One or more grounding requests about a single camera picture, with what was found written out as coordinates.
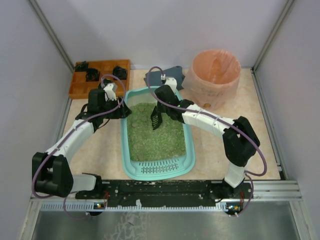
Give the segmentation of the teal plastic litter box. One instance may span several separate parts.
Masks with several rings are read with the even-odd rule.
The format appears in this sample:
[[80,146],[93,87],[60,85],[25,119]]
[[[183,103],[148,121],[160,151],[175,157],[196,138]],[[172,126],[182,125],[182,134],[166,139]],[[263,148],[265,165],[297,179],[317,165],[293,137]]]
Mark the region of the teal plastic litter box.
[[124,101],[132,111],[120,123],[125,174],[139,181],[165,180],[187,174],[196,162],[190,126],[164,113],[162,124],[154,130],[151,114],[157,100],[146,87],[128,91]]

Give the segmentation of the black slotted litter scoop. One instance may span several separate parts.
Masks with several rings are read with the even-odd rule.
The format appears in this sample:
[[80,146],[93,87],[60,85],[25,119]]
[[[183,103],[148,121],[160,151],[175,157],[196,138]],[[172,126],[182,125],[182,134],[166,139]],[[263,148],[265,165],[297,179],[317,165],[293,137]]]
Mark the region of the black slotted litter scoop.
[[157,106],[154,107],[150,115],[150,119],[151,119],[151,125],[153,130],[158,129],[161,126],[163,122],[162,113],[160,112]]

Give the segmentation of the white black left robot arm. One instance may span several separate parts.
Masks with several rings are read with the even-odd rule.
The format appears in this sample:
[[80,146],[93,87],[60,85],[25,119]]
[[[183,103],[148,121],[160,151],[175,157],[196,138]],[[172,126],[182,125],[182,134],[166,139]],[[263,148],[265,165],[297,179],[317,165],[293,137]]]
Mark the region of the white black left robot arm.
[[124,119],[130,114],[124,98],[116,97],[112,90],[91,90],[87,104],[65,135],[47,151],[32,157],[33,195],[39,199],[65,198],[71,193],[93,192],[101,184],[101,177],[93,173],[73,175],[69,163],[104,120]]

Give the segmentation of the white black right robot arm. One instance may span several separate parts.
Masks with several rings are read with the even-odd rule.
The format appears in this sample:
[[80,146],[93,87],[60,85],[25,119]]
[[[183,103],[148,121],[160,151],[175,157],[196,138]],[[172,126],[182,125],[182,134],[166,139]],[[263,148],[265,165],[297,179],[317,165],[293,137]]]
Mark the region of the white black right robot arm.
[[125,173],[134,180],[157,181],[188,173],[196,162],[191,126],[214,134],[223,141],[224,152],[229,160],[223,181],[231,188],[239,187],[245,179],[245,168],[249,159],[259,150],[260,141],[249,121],[241,116],[230,119],[210,113],[190,100],[183,99],[178,91],[168,86],[145,87],[127,92],[124,102],[129,108],[140,103],[155,103],[152,125],[157,127],[161,114],[168,114],[183,123],[185,154],[161,158],[152,162],[135,163],[129,156],[128,120],[121,121],[121,153]]

